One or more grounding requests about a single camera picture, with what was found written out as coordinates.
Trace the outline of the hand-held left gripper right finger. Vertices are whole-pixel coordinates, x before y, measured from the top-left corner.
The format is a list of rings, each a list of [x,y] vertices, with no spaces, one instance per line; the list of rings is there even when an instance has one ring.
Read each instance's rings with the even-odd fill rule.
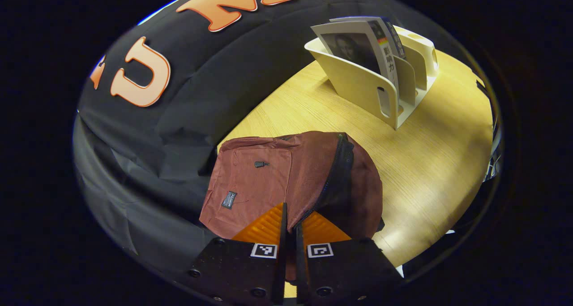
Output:
[[[372,239],[351,239],[321,214],[295,227],[295,246],[299,305],[381,306],[403,284]]]

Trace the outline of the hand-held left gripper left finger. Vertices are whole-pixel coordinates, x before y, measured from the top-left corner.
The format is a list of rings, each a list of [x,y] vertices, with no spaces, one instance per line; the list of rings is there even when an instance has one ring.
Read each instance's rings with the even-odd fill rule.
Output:
[[[282,304],[287,204],[262,214],[235,237],[214,238],[191,263],[190,287],[219,304]]]

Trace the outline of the dark red schoolbag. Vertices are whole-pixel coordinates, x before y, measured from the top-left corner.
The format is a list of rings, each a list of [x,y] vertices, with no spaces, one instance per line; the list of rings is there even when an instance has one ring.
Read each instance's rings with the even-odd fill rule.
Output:
[[[367,151],[345,132],[243,137],[219,150],[199,220],[231,239],[286,203],[287,230],[317,212],[350,238],[384,227],[382,182]]]

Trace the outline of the white plastic bookshelf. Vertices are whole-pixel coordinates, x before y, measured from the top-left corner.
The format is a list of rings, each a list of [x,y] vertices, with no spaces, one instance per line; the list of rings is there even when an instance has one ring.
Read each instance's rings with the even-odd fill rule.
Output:
[[[395,26],[406,59],[393,57],[398,88],[387,78],[327,52],[319,38],[307,44],[336,93],[397,130],[421,104],[439,75],[434,43],[426,37]]]

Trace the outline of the white portrait cover book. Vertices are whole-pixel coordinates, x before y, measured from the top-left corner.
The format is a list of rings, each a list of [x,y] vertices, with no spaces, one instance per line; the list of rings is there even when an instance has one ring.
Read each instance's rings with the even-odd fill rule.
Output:
[[[399,91],[395,41],[380,17],[341,17],[311,27],[328,53],[387,78]]]

